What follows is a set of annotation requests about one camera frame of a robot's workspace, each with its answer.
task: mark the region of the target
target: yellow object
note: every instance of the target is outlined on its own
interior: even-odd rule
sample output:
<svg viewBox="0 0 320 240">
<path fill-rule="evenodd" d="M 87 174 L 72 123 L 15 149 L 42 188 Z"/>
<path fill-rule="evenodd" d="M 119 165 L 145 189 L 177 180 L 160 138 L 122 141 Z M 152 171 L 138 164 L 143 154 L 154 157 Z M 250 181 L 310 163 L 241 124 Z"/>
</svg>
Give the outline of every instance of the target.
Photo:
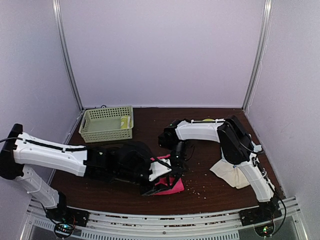
<svg viewBox="0 0 320 240">
<path fill-rule="evenodd" d="M 121 129 L 129 129 L 131 126 L 131 117 L 130 116 L 122 116 L 121 119 Z"/>
</svg>

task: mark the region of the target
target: robotic arm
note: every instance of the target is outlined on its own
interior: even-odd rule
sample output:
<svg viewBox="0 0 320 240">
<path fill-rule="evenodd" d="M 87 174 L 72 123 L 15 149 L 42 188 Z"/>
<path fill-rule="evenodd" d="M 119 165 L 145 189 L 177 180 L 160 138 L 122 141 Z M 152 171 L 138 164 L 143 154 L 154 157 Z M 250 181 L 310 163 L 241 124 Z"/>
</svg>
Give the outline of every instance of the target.
<svg viewBox="0 0 320 240">
<path fill-rule="evenodd" d="M 5 143 L 0 152 L 0 176 L 19 182 L 41 202 L 46 216 L 58 221 L 54 231 L 62 234 L 60 237 L 71 235 L 72 225 L 85 227 L 89 213 L 67 207 L 66 196 L 44 182 L 31 165 L 106 183 L 118 180 L 139 184 L 140 194 L 146 196 L 172 189 L 179 179 L 167 184 L 166 179 L 182 172 L 171 166 L 170 159 L 154 157 L 142 142 L 108 148 L 64 145 L 33 137 L 23 132 L 21 124 L 15 124 L 8 138 L 1 142 Z"/>
<path fill-rule="evenodd" d="M 275 187 L 259 162 L 258 154 L 261 152 L 254 152 L 254 143 L 237 117 L 203 121 L 175 120 L 158 137 L 159 146 L 170 150 L 177 145 L 185 145 L 188 140 L 220 143 L 226 161 L 239 168 L 247 178 L 259 207 L 239 213 L 243 226 L 282 215 Z"/>
<path fill-rule="evenodd" d="M 175 120 L 158 137 L 161 147 L 171 150 L 164 159 L 155 157 L 142 142 L 121 142 L 122 147 L 71 146 L 30 136 L 15 124 L 0 152 L 0 176 L 20 182 L 43 205 L 47 217 L 85 227 L 88 212 L 67 207 L 66 196 L 52 189 L 32 169 L 39 165 L 79 177 L 111 183 L 139 184 L 144 196 L 171 190 L 186 171 L 188 140 L 220 143 L 225 159 L 241 169 L 251 184 L 259 207 L 241 211 L 242 225 L 281 216 L 278 195 L 254 152 L 254 144 L 239 120 L 233 116 L 212 121 Z"/>
</svg>

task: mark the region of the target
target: metal frame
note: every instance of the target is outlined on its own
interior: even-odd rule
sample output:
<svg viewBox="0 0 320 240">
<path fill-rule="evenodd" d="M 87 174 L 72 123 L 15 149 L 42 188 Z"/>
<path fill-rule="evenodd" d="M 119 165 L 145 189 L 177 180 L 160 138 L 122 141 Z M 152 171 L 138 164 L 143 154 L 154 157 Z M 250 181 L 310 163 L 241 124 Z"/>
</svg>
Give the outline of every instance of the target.
<svg viewBox="0 0 320 240">
<path fill-rule="evenodd" d="M 64 60 L 66 72 L 68 74 L 69 82 L 70 82 L 70 85 L 72 88 L 73 96 L 74 96 L 76 103 L 77 103 L 77 107 L 78 107 L 79 111 L 82 111 L 84 109 L 84 107 L 81 102 L 80 94 L 79 94 L 77 84 L 75 81 L 75 76 L 74 76 L 74 73 L 73 73 L 72 67 L 71 67 L 71 62 L 70 62 L 70 57 L 69 57 L 67 42 L 66 42 L 66 36 L 65 36 L 65 31 L 64 31 L 64 25 L 63 25 L 63 20 L 62 20 L 62 14 L 61 14 L 61 9 L 60 9 L 60 0 L 52 0 L 52 4 L 53 4 L 54 17 L 55 17 L 56 25 L 58 28 L 58 33 L 60 36 L 60 43 L 61 43 L 63 60 Z"/>
<path fill-rule="evenodd" d="M 308 240 L 296 198 L 285 199 L 284 204 L 287 217 L 293 217 L 299 239 Z M 239 230 L 254 227 L 241 225 L 240 210 L 184 215 L 132 215 L 89 210 L 87 227 L 77 226 L 72 236 L 86 240 L 236 240 L 239 239 Z M 32 226 L 49 231 L 54 227 L 36 199 L 32 199 L 28 206 L 21 240 L 29 239 Z"/>
<path fill-rule="evenodd" d="M 247 110 L 249 103 L 250 103 L 250 100 L 251 100 L 251 97 L 252 97 L 252 94 L 254 93 L 253 90 L 254 90 L 254 86 L 255 86 L 255 83 L 258 78 L 259 65 L 261 63 L 261 60 L 262 60 L 262 57 L 263 57 L 263 54 L 264 54 L 264 51 L 266 48 L 266 40 L 267 40 L 268 32 L 269 32 L 272 5 L 273 5 L 273 0 L 265 0 L 258 47 L 256 50 L 256 55 L 255 55 L 255 60 L 254 60 L 254 64 L 253 64 L 253 69 L 251 72 L 249 86 L 246 91 L 246 95 L 245 95 L 244 102 L 242 105 L 242 109 L 244 111 Z"/>
<path fill-rule="evenodd" d="M 53 4 L 53 12 L 55 16 L 55 21 L 60 37 L 60 43 L 61 43 L 61 48 L 62 48 L 62 53 L 63 53 L 63 59 L 64 59 L 64 64 L 65 68 L 68 74 L 69 82 L 72 88 L 72 93 L 74 95 L 74 98 L 76 100 L 78 109 L 82 111 L 84 109 L 79 90 L 77 88 L 77 84 L 75 81 L 75 76 L 72 70 L 71 62 L 70 62 L 70 56 L 68 53 L 68 48 L 67 48 L 67 41 L 66 41 L 66 36 L 65 36 L 65 31 L 64 31 L 64 26 L 63 26 L 63 19 L 62 19 L 62 14 L 61 14 L 61 8 L 60 8 L 60 0 L 52 0 Z M 249 102 L 251 100 L 251 96 L 254 93 L 254 86 L 258 78 L 258 73 L 259 73 L 259 65 L 262 60 L 262 56 L 265 50 L 266 46 L 266 40 L 268 36 L 268 31 L 269 31 L 269 25 L 270 25 L 270 18 L 271 18 L 271 11 L 272 11 L 272 5 L 273 5 L 273 0 L 265 0 L 264 2 L 264 11 L 263 11 L 263 17 L 262 17 L 262 23 L 261 23 L 261 30 L 260 30 L 260 37 L 258 41 L 258 47 L 255 55 L 255 60 L 253 64 L 253 69 L 251 72 L 251 77 L 249 81 L 249 85 L 245 94 L 245 98 L 243 101 L 242 109 L 244 111 L 247 110 Z"/>
</svg>

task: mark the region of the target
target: pink cloth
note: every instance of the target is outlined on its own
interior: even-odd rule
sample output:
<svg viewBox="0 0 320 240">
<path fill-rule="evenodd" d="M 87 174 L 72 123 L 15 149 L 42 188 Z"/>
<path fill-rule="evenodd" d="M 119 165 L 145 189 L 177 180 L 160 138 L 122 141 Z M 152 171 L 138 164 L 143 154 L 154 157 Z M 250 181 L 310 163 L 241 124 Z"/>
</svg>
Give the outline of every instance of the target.
<svg viewBox="0 0 320 240">
<path fill-rule="evenodd" d="M 170 157 L 170 154 L 168 154 L 166 156 L 158 156 L 157 158 L 158 159 L 167 159 L 169 157 Z M 170 177 L 169 179 L 170 179 L 170 184 L 172 184 L 174 182 L 174 180 L 175 180 L 174 177 Z M 156 185 L 158 185 L 158 184 L 164 184 L 164 185 L 168 186 L 167 180 L 166 180 L 165 177 L 160 178 L 159 182 Z M 175 194 L 175 193 L 182 192 L 183 190 L 185 190 L 185 186 L 182 183 L 182 180 L 180 178 L 172 189 L 167 190 L 167 191 L 161 191 L 161 192 L 158 192 L 158 193 L 153 194 L 153 195 L 169 195 L 169 194 Z"/>
</svg>

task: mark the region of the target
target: green plastic basket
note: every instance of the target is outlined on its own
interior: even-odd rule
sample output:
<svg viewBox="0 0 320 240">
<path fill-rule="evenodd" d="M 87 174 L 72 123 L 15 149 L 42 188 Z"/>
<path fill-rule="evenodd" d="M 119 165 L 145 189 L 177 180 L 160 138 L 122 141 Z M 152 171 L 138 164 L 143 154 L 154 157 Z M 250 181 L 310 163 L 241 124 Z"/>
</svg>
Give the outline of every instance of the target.
<svg viewBox="0 0 320 240">
<path fill-rule="evenodd" d="M 130 128 L 121 129 L 121 117 L 130 116 Z M 86 143 L 132 139 L 134 110 L 132 106 L 86 110 L 79 133 Z"/>
</svg>

